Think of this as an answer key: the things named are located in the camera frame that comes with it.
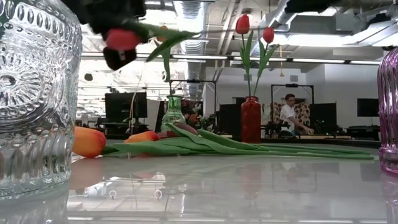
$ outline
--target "man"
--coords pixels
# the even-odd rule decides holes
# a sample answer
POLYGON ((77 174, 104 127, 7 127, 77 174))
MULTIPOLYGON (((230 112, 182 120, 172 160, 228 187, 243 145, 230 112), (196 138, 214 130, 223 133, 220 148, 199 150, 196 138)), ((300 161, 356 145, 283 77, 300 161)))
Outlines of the man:
POLYGON ((313 130, 306 125, 300 123, 295 117, 295 100, 295 96, 291 93, 285 96, 286 105, 284 105, 280 110, 280 119, 286 121, 290 125, 289 131, 297 134, 295 127, 300 127, 303 128, 307 134, 310 134, 313 132, 313 130))

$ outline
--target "computer monitor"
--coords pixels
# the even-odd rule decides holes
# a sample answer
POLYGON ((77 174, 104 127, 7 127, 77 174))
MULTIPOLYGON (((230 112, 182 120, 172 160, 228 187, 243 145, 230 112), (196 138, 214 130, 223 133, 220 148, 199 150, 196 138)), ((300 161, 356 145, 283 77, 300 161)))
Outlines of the computer monitor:
MULTIPOLYGON (((106 93, 105 110, 108 122, 121 123, 130 117, 131 100, 134 93, 106 93)), ((136 93, 133 118, 146 118, 147 93, 136 93)))
POLYGON ((310 121, 315 134, 335 133, 337 129, 336 103, 311 104, 310 121))
POLYGON ((220 131, 231 134, 234 138, 241 137, 241 105, 220 105, 220 131))
POLYGON ((359 117, 378 117, 379 99, 358 99, 357 116, 359 117))

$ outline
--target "wall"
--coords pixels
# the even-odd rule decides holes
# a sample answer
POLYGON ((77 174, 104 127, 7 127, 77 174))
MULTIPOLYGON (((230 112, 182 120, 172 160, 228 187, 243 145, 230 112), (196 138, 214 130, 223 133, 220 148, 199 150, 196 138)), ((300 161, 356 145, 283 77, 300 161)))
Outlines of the wall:
MULTIPOLYGON (((252 73, 252 93, 256 85, 257 80, 257 69, 251 69, 252 73)), ((298 76, 297 84, 304 85, 305 74, 301 73, 299 69, 284 69, 284 77, 280 76, 280 69, 273 71, 264 70, 264 73, 259 81, 256 96, 259 97, 260 103, 271 102, 271 84, 287 84, 292 83, 290 81, 291 75, 298 76)), ((206 68, 207 80, 211 80, 214 74, 213 67, 206 68)), ((242 68, 224 68, 222 74, 217 83, 217 109, 220 104, 233 103, 234 97, 245 97, 248 96, 248 83, 243 80, 244 70, 242 68)), ((311 102, 311 96, 302 88, 286 88, 286 87, 274 87, 274 101, 282 102, 281 98, 284 98, 286 94, 293 93, 297 98, 306 98, 308 102, 311 102)), ((205 87, 203 92, 204 113, 211 114, 214 112, 214 93, 208 86, 205 87)))
MULTIPOLYGON (((370 125, 370 118, 357 117, 358 98, 377 98, 377 66, 320 65, 306 74, 315 85, 316 103, 337 103, 337 123, 343 128, 370 125)), ((373 118, 379 125, 379 118, 373 118)))

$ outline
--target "green glass vase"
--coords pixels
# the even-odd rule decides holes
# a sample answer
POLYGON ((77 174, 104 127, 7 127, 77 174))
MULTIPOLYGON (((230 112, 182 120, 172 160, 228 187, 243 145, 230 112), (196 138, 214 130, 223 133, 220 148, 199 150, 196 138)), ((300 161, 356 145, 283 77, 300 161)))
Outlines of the green glass vase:
POLYGON ((160 127, 162 131, 169 130, 165 124, 185 123, 184 115, 181 113, 182 96, 168 96, 167 99, 169 99, 169 105, 166 114, 162 118, 162 127, 160 127))

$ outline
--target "white table surface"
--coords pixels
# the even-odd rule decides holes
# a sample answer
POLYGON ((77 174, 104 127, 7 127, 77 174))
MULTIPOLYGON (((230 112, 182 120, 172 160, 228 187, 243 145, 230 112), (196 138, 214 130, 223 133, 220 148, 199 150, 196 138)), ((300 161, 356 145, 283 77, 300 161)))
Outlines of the white table surface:
POLYGON ((398 224, 398 179, 377 160, 83 159, 68 184, 0 201, 3 223, 398 224))

